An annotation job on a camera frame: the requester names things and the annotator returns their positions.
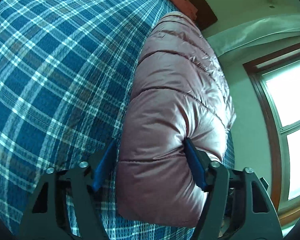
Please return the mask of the bright bedroom window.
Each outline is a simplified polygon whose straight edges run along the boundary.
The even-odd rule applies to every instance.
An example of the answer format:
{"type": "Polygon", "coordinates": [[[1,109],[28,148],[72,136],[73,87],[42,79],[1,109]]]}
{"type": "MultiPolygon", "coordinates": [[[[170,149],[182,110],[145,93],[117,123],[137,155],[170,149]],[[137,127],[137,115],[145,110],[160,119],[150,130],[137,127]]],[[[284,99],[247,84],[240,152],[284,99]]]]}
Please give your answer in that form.
{"type": "Polygon", "coordinates": [[[266,123],[271,200],[286,226],[300,218],[300,43],[243,65],[266,123]]]}

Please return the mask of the pale window curtain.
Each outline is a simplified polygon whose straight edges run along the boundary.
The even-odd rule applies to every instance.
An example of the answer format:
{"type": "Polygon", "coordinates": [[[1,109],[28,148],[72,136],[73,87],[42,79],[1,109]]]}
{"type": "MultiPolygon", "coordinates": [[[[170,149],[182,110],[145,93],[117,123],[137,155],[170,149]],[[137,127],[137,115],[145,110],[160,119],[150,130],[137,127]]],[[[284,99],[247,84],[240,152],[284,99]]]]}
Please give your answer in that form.
{"type": "Polygon", "coordinates": [[[217,57],[230,51],[300,36],[300,14],[281,14],[246,22],[206,38],[217,57]]]}

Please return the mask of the blue plaid bed sheet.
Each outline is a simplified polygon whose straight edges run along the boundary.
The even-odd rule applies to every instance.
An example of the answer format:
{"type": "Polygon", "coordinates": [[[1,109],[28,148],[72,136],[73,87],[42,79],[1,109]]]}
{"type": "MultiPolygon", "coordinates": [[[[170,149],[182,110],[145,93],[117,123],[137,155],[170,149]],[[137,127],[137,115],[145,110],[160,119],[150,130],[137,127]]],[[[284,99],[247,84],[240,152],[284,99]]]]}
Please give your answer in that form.
{"type": "Polygon", "coordinates": [[[1,0],[0,219],[19,236],[48,168],[121,136],[141,48],[169,0],[1,0]]]}

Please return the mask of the pink puffer down jacket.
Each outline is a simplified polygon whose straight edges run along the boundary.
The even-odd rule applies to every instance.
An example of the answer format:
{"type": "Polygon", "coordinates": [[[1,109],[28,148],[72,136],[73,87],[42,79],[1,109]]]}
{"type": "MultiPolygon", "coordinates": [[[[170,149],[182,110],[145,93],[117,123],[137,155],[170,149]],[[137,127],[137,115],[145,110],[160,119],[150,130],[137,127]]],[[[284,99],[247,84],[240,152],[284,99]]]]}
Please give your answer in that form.
{"type": "Polygon", "coordinates": [[[206,202],[183,140],[222,161],[236,115],[213,49],[183,13],[166,14],[147,38],[135,71],[116,172],[125,219],[195,227],[206,202]]]}

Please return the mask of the dark wooden headboard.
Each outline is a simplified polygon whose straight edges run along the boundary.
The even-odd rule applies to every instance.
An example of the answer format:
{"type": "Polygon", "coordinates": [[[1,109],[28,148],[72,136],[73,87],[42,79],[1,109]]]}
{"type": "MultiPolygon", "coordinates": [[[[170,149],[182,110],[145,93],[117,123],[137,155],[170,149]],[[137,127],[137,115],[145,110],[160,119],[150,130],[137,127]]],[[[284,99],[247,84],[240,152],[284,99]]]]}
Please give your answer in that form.
{"type": "Polygon", "coordinates": [[[218,19],[206,0],[189,0],[198,10],[196,23],[199,29],[205,30],[215,24],[218,19]]]}

